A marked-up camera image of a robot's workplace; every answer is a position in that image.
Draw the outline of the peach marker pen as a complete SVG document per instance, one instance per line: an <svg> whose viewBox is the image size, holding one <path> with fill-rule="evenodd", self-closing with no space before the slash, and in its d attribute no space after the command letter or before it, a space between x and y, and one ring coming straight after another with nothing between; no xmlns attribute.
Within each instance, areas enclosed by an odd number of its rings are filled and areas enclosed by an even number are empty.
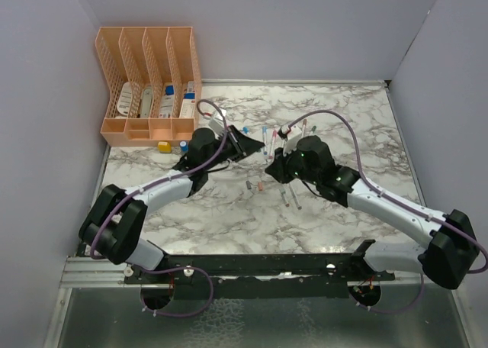
<svg viewBox="0 0 488 348"><path fill-rule="evenodd" d="M287 200L287 193L284 188L280 189L280 195L284 205L288 208L290 206L290 202Z"/></svg>

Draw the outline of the grey marker pen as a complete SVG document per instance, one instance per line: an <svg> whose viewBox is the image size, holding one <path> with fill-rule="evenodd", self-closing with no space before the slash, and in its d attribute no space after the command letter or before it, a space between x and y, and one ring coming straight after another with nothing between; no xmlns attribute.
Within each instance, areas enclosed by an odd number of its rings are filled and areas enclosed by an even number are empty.
<svg viewBox="0 0 488 348"><path fill-rule="evenodd" d="M292 184L289 185L289 189L290 189L290 193L291 193L292 199L294 200L295 206L297 207L298 210L302 210L302 206L300 204L300 201L299 201L299 199L297 197L297 193L295 192L294 187L292 186Z"/></svg>

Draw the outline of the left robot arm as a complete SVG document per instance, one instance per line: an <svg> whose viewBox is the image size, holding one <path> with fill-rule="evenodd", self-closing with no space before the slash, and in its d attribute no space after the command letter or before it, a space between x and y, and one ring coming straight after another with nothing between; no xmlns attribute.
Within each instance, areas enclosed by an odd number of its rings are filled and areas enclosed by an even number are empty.
<svg viewBox="0 0 488 348"><path fill-rule="evenodd" d="M164 250L140 237L146 216L198 192L220 163L244 160L264 146L233 125L219 136L210 128L197 129L187 152L165 176L127 189L103 188L79 229L79 239L95 255L115 265L138 266L151 282L163 281L169 271Z"/></svg>

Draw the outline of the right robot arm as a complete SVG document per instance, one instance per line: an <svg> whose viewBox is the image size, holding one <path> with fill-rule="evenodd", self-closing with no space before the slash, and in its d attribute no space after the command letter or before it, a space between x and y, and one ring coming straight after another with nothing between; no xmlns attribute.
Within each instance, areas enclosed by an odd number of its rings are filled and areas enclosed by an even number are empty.
<svg viewBox="0 0 488 348"><path fill-rule="evenodd" d="M367 280L382 271L422 272L454 290L480 253L464 212L445 214L381 188L359 171L337 164L317 136L298 140L292 150L276 149L265 172L281 184L300 180L314 185L321 198L369 214L411 239L405 244L373 243L350 262L356 279Z"/></svg>

